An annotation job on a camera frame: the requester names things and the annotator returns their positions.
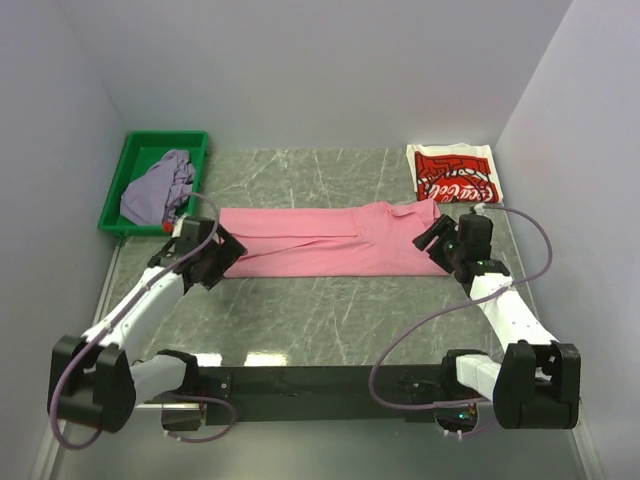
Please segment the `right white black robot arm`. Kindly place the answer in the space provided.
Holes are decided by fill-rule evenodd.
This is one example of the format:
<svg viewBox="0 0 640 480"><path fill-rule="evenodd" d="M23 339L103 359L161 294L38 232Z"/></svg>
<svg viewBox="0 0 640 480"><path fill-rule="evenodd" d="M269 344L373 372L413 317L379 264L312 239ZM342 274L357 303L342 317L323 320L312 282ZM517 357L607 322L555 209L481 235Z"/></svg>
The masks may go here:
<svg viewBox="0 0 640 480"><path fill-rule="evenodd" d="M495 362L472 350L443 358L439 387L460 399L470 390L493 405L505 429L572 429L579 416L581 356L536 319L510 270L492 256L493 223L468 213L439 217L413 243L463 287L497 336L504 356Z"/></svg>

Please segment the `pink t-shirt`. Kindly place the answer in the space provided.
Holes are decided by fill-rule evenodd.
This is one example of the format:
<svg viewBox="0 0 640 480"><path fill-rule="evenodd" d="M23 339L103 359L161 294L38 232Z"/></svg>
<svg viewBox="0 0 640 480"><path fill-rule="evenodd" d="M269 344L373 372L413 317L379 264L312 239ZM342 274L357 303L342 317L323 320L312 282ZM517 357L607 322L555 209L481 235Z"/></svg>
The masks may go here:
<svg viewBox="0 0 640 480"><path fill-rule="evenodd" d="M413 239L438 219L432 200L348 208L224 208L244 247L229 278L441 276Z"/></svg>

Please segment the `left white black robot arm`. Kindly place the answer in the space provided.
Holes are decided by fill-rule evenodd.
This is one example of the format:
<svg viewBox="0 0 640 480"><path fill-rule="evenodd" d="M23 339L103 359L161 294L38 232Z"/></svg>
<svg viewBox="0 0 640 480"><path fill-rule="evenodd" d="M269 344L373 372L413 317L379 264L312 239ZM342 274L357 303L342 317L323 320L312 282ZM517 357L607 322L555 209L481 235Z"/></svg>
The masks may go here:
<svg viewBox="0 0 640 480"><path fill-rule="evenodd" d="M141 361L141 345L192 287L212 289L246 253L215 220L179 220L114 309L82 335L65 335L54 345L47 400L52 427L68 421L116 433L147 400L165 393L179 402L193 399L200 388L195 355L162 350Z"/></svg>

